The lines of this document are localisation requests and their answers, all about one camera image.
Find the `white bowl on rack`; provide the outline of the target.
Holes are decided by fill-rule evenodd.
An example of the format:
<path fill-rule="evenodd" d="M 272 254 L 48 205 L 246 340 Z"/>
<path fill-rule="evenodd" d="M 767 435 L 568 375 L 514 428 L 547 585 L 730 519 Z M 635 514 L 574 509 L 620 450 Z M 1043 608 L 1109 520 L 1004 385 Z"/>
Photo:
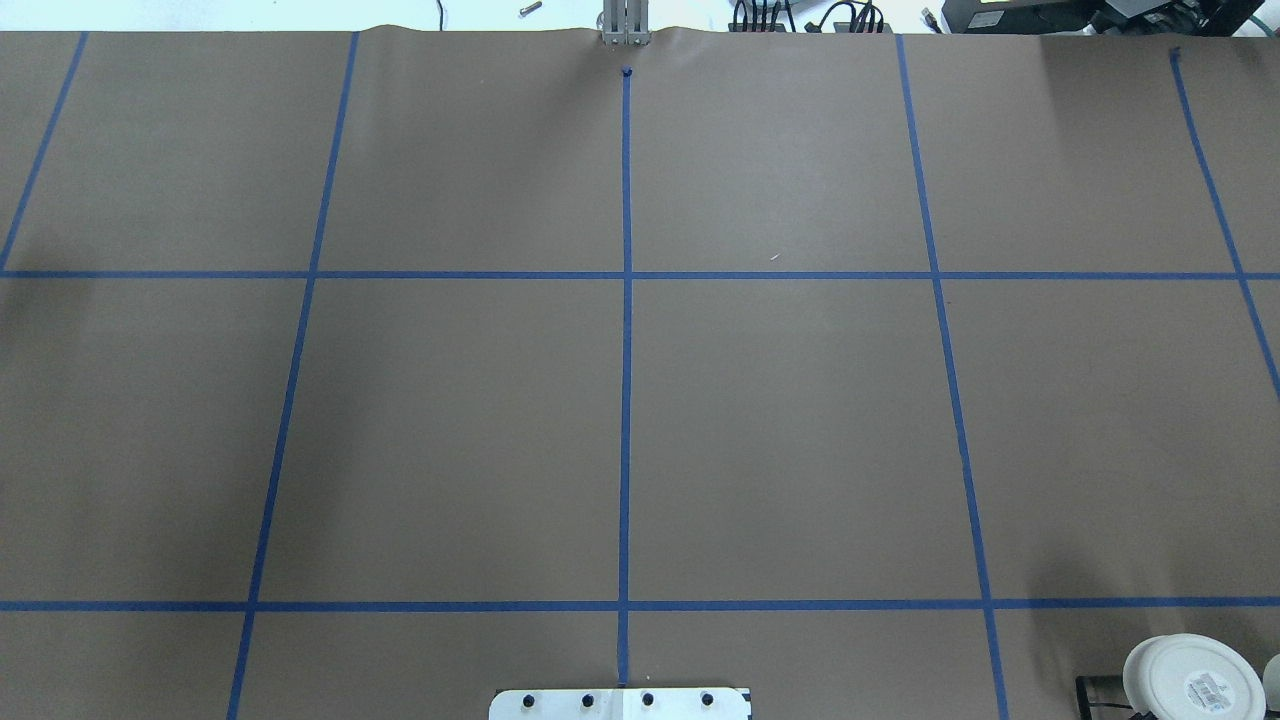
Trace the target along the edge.
<path fill-rule="evenodd" d="M 1140 642 L 1126 656 L 1123 689 L 1138 714 L 1157 719 L 1263 719 L 1258 673 L 1234 648 L 1178 633 Z"/>

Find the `white mug on rack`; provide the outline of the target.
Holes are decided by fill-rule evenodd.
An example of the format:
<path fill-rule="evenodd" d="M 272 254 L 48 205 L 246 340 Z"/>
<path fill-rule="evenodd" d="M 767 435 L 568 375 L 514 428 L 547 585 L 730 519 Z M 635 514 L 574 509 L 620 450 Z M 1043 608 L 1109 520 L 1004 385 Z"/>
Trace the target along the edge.
<path fill-rule="evenodd" d="M 1261 676 L 1263 698 L 1270 714 L 1280 712 L 1280 655 L 1272 656 L 1265 665 Z"/>

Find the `brown paper table cover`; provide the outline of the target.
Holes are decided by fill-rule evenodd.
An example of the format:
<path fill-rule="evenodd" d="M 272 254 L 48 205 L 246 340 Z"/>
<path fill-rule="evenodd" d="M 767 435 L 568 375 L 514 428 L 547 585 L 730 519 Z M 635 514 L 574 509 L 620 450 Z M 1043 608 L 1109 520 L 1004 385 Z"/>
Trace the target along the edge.
<path fill-rule="evenodd" d="M 3 35 L 3 716 L 1075 719 L 1277 652 L 1277 42 Z"/>

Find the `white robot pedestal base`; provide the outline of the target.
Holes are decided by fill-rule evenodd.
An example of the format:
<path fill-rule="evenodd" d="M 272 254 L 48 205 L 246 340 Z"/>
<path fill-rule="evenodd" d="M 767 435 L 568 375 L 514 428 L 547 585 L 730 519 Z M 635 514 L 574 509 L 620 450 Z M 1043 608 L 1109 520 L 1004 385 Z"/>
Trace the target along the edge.
<path fill-rule="evenodd" d="M 489 719 L 751 719 L 748 689 L 732 687 L 511 689 Z"/>

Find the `aluminium frame post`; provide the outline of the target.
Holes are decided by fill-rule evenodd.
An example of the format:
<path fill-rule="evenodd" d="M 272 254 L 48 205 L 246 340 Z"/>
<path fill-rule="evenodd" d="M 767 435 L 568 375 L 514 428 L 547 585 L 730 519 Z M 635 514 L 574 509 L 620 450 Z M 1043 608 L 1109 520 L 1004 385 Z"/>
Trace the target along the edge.
<path fill-rule="evenodd" d="M 648 0 L 605 0 L 598 18 L 607 47 L 641 47 L 652 41 Z"/>

